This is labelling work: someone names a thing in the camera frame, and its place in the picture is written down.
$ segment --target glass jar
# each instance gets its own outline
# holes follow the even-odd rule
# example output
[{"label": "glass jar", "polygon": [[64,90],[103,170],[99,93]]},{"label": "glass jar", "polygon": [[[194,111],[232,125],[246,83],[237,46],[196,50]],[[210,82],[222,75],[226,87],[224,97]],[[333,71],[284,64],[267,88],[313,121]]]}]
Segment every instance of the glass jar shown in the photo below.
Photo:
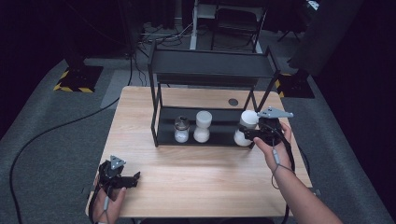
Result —
[{"label": "glass jar", "polygon": [[175,140],[179,143],[185,143],[189,140],[190,121],[185,116],[179,116],[175,119]]}]

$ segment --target black cable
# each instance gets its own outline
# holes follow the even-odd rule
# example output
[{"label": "black cable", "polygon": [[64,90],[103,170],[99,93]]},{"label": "black cable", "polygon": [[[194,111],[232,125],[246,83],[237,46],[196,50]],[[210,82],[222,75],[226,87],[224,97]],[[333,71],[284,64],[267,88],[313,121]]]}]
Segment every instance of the black cable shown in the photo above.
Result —
[{"label": "black cable", "polygon": [[[291,152],[291,144],[289,143],[289,141],[285,138],[285,136],[283,136],[282,133],[279,133],[275,128],[273,128],[265,123],[263,123],[262,125],[268,129],[270,129],[273,133],[275,133],[280,138],[280,140],[283,142],[283,144],[285,145],[285,148],[286,148],[286,152],[288,153],[288,156],[289,156],[291,170],[293,172],[295,172],[295,162],[294,162],[293,153]],[[285,216],[283,216],[282,224],[285,224],[288,221],[289,212],[290,212],[290,208],[289,208],[288,204],[286,203]]]},{"label": "black cable", "polygon": [[137,49],[140,50],[140,52],[142,52],[144,55],[146,55],[146,57],[149,57],[149,55],[145,51],[143,51],[141,48],[137,48]]},{"label": "black cable", "polygon": [[308,157],[306,156],[305,152],[303,151],[300,146],[298,146],[298,149],[300,150],[301,154],[303,155],[305,165],[306,165],[306,172],[308,173],[308,176],[311,176],[311,165],[309,164]]},{"label": "black cable", "polygon": [[[153,41],[157,42],[157,45],[163,45],[166,47],[173,47],[173,46],[178,46],[180,44],[182,44],[181,42],[181,38],[184,36],[185,32],[188,30],[188,28],[190,28],[192,25],[192,23],[186,27],[181,33],[178,31],[178,29],[175,27],[175,29],[177,30],[176,34],[173,35],[165,35],[163,37],[158,37],[158,38],[154,38],[154,39],[150,39],[148,40],[147,38],[145,40],[142,40],[140,43],[142,43],[142,45],[146,44],[151,44]],[[165,45],[165,42],[175,42],[175,41],[179,41],[179,43],[175,44],[175,45]]]},{"label": "black cable", "polygon": [[[131,81],[132,81],[132,59],[131,59],[131,75],[130,75],[130,77],[129,77],[128,85],[130,85]],[[16,210],[16,212],[17,212],[17,217],[18,217],[18,222],[19,222],[20,224],[22,224],[21,210],[20,210],[20,206],[19,206],[19,204],[18,204],[17,197],[16,197],[16,195],[15,195],[14,183],[13,183],[13,178],[12,178],[12,177],[13,177],[15,165],[17,164],[18,158],[20,157],[20,155],[22,154],[22,152],[23,152],[32,142],[34,142],[34,141],[35,141],[37,138],[39,138],[40,136],[42,136],[42,135],[44,135],[44,134],[46,134],[46,133],[49,133],[49,132],[51,132],[51,131],[53,131],[53,130],[55,130],[55,129],[64,127],[64,126],[66,126],[66,125],[69,125],[69,124],[72,124],[72,123],[75,123],[75,122],[78,122],[78,121],[81,121],[81,120],[83,120],[83,119],[87,119],[87,118],[89,118],[89,117],[92,117],[92,116],[94,116],[94,115],[96,115],[96,114],[98,114],[98,113],[104,111],[105,109],[111,107],[111,106],[114,105],[119,99],[120,99],[120,97],[117,98],[113,103],[111,103],[111,104],[105,106],[104,108],[101,108],[101,109],[99,109],[99,110],[97,110],[97,111],[95,111],[95,112],[93,112],[93,113],[91,113],[91,114],[89,114],[89,115],[86,115],[86,116],[84,116],[84,117],[82,117],[82,118],[74,119],[74,120],[68,121],[68,122],[66,122],[66,123],[63,123],[63,124],[54,126],[54,127],[52,127],[52,128],[49,128],[49,129],[47,129],[46,131],[44,131],[44,132],[42,132],[42,133],[39,133],[39,134],[36,135],[35,137],[31,138],[27,143],[25,143],[25,145],[23,145],[23,147],[22,147],[22,148],[20,149],[20,151],[17,153],[17,156],[14,158],[14,161],[12,162],[11,168],[10,168],[10,170],[9,170],[9,188],[10,188],[10,190],[11,190],[12,200],[14,201],[15,210]]]},{"label": "black cable", "polygon": [[90,219],[91,223],[94,223],[94,221],[93,221],[93,206],[95,204],[96,197],[97,197],[99,190],[101,188],[99,185],[99,182],[100,182],[100,180],[98,179],[98,182],[96,183],[96,186],[95,186],[95,190],[93,191],[93,195],[90,200],[90,205],[88,205],[88,218]]},{"label": "black cable", "polygon": [[[136,54],[136,52],[134,53],[134,56],[132,56],[132,57],[134,58],[134,66],[136,67],[136,70],[139,73],[138,77],[139,77],[139,79],[140,79],[140,81],[142,83],[142,86],[147,87],[148,82],[147,82],[147,79],[146,79],[146,74],[142,70],[140,70],[140,68],[139,68],[139,66],[137,64],[137,54]],[[145,78],[144,83],[143,83],[143,79],[140,77],[140,75],[143,75],[143,77]]]},{"label": "black cable", "polygon": [[[164,44],[164,43],[171,43],[171,42],[176,42],[178,41],[178,43],[176,44]],[[178,36],[177,39],[175,40],[164,40],[162,43],[160,43],[161,45],[165,46],[165,47],[175,47],[175,46],[179,46],[181,44],[183,44],[183,42],[181,41],[181,37]]]},{"label": "black cable", "polygon": [[158,27],[156,27],[156,30],[155,31],[152,31],[152,32],[150,32],[142,41],[143,42],[146,42],[146,41],[148,41],[149,40],[149,37],[151,36],[151,35],[153,35],[153,34],[155,34],[155,33],[157,33],[158,31],[160,31],[161,29],[163,28],[163,26],[162,25],[160,25],[160,26],[158,26]]}]

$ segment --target dark background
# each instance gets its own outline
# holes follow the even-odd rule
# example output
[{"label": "dark background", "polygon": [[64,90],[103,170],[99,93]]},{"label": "dark background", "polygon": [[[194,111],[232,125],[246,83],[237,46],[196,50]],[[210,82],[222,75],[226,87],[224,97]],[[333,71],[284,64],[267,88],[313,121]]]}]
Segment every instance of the dark background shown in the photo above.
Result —
[{"label": "dark background", "polygon": [[[112,38],[121,43],[125,41],[115,2],[69,3],[106,34],[113,34]],[[125,47],[99,36],[63,1],[51,4],[59,11],[49,15],[51,20],[43,22],[48,15],[37,11],[32,1],[0,3],[0,137],[18,116],[43,76],[63,59],[54,27],[57,16],[65,15],[70,22],[69,28],[76,38],[80,55],[109,54]],[[345,37],[315,77],[346,139],[393,219],[396,218],[393,204],[396,198],[391,183],[396,166],[392,150],[396,146],[392,125],[396,122],[391,109],[396,78],[391,68],[396,56],[395,8],[394,1],[364,1]]]}]

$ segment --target white bottle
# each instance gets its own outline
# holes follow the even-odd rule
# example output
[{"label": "white bottle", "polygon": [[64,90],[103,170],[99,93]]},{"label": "white bottle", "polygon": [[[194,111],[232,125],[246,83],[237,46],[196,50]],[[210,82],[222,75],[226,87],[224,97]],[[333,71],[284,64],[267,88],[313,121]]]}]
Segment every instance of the white bottle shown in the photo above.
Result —
[{"label": "white bottle", "polygon": [[[248,129],[255,129],[258,122],[259,117],[257,116],[257,112],[255,112],[254,110],[244,111],[241,115],[241,119],[239,120],[239,124],[247,127]],[[252,141],[246,139],[245,135],[239,130],[235,131],[235,134],[233,135],[233,140],[240,147],[247,147],[252,143]]]},{"label": "white bottle", "polygon": [[196,125],[194,131],[194,139],[199,143],[205,143],[209,140],[210,131],[209,126],[212,122],[212,114],[210,112],[202,110],[197,113]]},{"label": "white bottle", "polygon": [[179,116],[175,119],[175,140],[179,143],[185,143],[189,140],[190,121],[184,117]]}]

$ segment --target shelf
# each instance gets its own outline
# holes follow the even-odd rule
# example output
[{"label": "shelf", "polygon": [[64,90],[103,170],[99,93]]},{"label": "shelf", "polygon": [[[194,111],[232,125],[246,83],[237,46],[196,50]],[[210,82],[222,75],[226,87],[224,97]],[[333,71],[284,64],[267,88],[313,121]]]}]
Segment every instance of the shelf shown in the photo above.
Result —
[{"label": "shelf", "polygon": [[[206,145],[237,146],[233,140],[240,116],[249,103],[260,111],[269,92],[280,74],[276,57],[267,47],[264,54],[225,52],[214,50],[160,49],[154,41],[148,57],[148,77],[153,103],[151,131],[155,146],[158,145]],[[257,104],[254,89],[259,78],[269,78],[264,96]],[[161,84],[231,86],[249,88],[249,94],[242,109],[210,109],[170,107],[163,104]],[[208,110],[214,116],[209,128],[210,138],[198,143],[193,138],[195,116],[200,110]],[[191,120],[189,140],[180,144],[175,140],[174,122],[178,116]]]},{"label": "shelf", "polygon": [[[206,110],[212,114],[212,123],[209,127],[210,137],[205,143],[195,141],[193,134],[196,127],[196,114]],[[161,108],[158,122],[157,141],[159,145],[188,145],[188,146],[237,146],[233,134],[241,118],[243,109],[212,109],[188,107],[163,107]],[[190,121],[189,140],[179,143],[175,140],[175,119],[185,116]]]}]

